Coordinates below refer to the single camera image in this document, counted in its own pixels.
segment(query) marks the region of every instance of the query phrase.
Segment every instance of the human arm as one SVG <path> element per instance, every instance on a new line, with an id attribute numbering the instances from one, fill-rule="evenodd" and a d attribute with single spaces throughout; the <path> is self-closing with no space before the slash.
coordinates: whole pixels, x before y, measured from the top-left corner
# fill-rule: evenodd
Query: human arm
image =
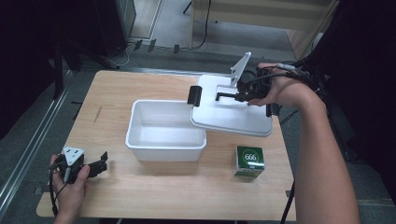
<path id="1" fill-rule="evenodd" d="M 57 158 L 58 156 L 53 155 L 51 157 L 51 164 L 53 164 Z M 57 196 L 59 201 L 59 213 L 56 216 L 54 223 L 65 224 L 76 222 L 88 187 L 86 180 L 89 173 L 90 166 L 83 166 L 78 173 L 76 182 L 65 186 L 61 192 L 59 191 L 64 186 L 64 182 L 62 181 L 59 173 L 53 175 L 53 187 L 55 192 L 57 194 L 59 193 Z"/>
<path id="2" fill-rule="evenodd" d="M 259 64 L 259 67 L 266 66 L 274 64 Z M 295 177 L 297 221 L 359 223 L 359 210 L 347 167 L 332 134 L 326 106 L 318 96 L 297 80 L 275 77 L 267 97 L 250 103 L 296 106 L 300 111 L 302 126 Z"/>

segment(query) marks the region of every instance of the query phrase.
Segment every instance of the black curtain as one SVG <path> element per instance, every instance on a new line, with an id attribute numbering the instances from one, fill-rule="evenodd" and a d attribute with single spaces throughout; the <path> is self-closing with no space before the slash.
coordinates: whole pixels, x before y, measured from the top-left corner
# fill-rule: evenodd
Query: black curtain
<path id="1" fill-rule="evenodd" d="M 330 76 L 326 90 L 355 132 L 346 144 L 381 174 L 394 202 L 395 11 L 393 0 L 342 0 L 307 62 L 307 69 Z"/>

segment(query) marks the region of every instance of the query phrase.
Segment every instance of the person's left hand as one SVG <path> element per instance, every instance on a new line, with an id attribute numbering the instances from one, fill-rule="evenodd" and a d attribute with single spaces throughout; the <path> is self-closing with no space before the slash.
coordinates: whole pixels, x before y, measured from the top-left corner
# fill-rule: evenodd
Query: person's left hand
<path id="1" fill-rule="evenodd" d="M 57 155 L 53 155 L 50 164 L 53 164 L 57 158 Z M 89 174 L 90 166 L 83 166 L 78 173 L 76 182 L 67 185 L 61 192 L 59 192 L 59 190 L 64 186 L 61 175 L 59 173 L 53 175 L 53 187 L 58 195 L 59 201 L 59 213 L 54 223 L 75 223 L 82 207 L 85 192 L 88 188 L 86 180 Z"/>

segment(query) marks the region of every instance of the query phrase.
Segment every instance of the small cardboard box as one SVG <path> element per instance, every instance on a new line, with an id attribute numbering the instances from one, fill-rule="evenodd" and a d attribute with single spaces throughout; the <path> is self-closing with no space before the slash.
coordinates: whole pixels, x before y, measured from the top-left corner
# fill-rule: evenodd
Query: small cardboard box
<path id="1" fill-rule="evenodd" d="M 261 147 L 236 147 L 233 155 L 234 175 L 259 176 L 264 169 Z"/>

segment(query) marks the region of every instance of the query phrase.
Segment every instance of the lid handle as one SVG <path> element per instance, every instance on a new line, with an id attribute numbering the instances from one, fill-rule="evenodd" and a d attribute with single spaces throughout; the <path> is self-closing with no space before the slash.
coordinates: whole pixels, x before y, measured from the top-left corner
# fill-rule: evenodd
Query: lid handle
<path id="1" fill-rule="evenodd" d="M 269 118 L 273 115 L 279 116 L 280 106 L 277 104 L 269 104 L 266 106 L 266 116 Z"/>
<path id="2" fill-rule="evenodd" d="M 187 100 L 188 105 L 199 106 L 201 103 L 201 94 L 202 87 L 201 86 L 190 86 L 189 99 Z"/>

